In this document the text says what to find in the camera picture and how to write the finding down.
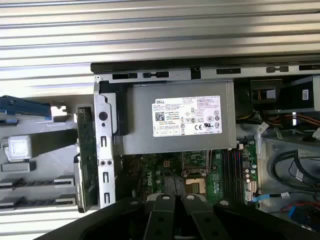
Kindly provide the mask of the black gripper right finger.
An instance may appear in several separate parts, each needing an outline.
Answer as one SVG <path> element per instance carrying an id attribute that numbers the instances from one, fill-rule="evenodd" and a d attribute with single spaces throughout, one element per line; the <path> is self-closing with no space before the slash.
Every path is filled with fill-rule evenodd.
<path id="1" fill-rule="evenodd" d="M 199 240 L 318 240 L 320 234 L 261 210 L 221 199 L 210 205 L 203 195 L 188 193 L 182 177 L 174 192 L 186 210 L 188 230 Z"/>

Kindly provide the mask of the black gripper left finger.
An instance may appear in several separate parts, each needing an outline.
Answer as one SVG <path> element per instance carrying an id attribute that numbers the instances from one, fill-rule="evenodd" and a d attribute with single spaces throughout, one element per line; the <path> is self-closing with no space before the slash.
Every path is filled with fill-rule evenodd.
<path id="1" fill-rule="evenodd" d="M 39 237 L 41 240 L 172 240 L 176 184 L 165 177 L 164 192 L 143 202 L 134 197 L 79 218 Z"/>

